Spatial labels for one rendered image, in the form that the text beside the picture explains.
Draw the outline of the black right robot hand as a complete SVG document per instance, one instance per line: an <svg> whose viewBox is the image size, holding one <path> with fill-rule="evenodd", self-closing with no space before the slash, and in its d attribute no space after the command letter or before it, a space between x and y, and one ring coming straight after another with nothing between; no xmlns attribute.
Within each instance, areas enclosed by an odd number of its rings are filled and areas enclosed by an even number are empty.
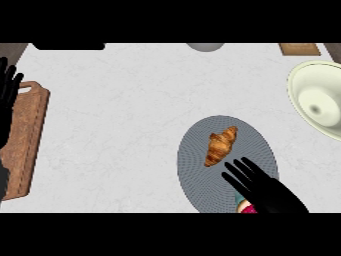
<svg viewBox="0 0 341 256"><path fill-rule="evenodd" d="M221 177L251 203L257 213L308 212L291 190L246 157L233 160L233 163L226 162L224 167L230 174L223 172Z"/></svg>

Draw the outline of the grey round object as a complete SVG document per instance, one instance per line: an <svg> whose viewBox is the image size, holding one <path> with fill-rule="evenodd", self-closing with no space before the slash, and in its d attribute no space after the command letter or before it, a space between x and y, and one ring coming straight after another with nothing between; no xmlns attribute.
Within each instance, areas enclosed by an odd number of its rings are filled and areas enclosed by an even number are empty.
<svg viewBox="0 0 341 256"><path fill-rule="evenodd" d="M199 52L212 52L223 46L221 43L189 43L187 46Z"/></svg>

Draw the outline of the small light wooden board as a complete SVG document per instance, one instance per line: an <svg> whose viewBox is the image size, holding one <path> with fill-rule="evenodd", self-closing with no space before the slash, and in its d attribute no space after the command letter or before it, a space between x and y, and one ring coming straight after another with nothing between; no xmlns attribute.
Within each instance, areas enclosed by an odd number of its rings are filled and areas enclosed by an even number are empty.
<svg viewBox="0 0 341 256"><path fill-rule="evenodd" d="M319 56L320 51L314 43L280 43L283 56Z"/></svg>

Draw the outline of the black appliance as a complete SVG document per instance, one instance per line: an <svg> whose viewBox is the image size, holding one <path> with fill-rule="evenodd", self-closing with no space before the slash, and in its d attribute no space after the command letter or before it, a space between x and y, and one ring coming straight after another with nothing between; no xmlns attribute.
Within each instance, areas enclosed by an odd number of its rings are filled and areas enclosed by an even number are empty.
<svg viewBox="0 0 341 256"><path fill-rule="evenodd" d="M103 50L105 43L32 43L38 50Z"/></svg>

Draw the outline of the golden brown croissant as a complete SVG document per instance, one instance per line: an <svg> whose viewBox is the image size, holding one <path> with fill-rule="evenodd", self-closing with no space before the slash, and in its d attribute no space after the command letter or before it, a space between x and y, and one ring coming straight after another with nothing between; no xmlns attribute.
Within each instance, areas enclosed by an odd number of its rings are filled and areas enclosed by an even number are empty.
<svg viewBox="0 0 341 256"><path fill-rule="evenodd" d="M229 155L236 140L238 128L227 127L220 134L211 133L204 166L214 166Z"/></svg>

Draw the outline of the pale cream bowl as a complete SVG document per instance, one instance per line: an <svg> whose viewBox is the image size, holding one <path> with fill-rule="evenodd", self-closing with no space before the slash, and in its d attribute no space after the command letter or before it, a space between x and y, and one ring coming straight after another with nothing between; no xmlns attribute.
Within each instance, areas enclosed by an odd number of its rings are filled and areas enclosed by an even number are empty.
<svg viewBox="0 0 341 256"><path fill-rule="evenodd" d="M341 64L320 60L300 63L288 75L286 92L308 125L341 141Z"/></svg>

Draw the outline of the grey round woven placemat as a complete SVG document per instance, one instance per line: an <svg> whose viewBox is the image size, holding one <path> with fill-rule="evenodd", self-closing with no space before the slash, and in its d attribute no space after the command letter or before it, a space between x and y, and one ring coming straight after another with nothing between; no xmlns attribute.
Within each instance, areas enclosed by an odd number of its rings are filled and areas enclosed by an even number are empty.
<svg viewBox="0 0 341 256"><path fill-rule="evenodd" d="M238 128L232 151L223 160L205 167L210 134ZM186 198L199 213L236 211L235 188L221 177L224 162L246 157L272 178L279 178L274 155L258 131L238 118L210 116L199 120L184 133L177 151L177 176Z"/></svg>

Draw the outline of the brown wooden cutting board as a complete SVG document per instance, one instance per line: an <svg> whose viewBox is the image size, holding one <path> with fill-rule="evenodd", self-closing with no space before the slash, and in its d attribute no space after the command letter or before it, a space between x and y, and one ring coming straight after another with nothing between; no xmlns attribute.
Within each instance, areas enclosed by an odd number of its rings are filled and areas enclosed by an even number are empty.
<svg viewBox="0 0 341 256"><path fill-rule="evenodd" d="M28 91L16 97L9 141L0 150L1 164L10 172L4 200L29 193L50 96L35 81L22 82L19 88L28 88Z"/></svg>

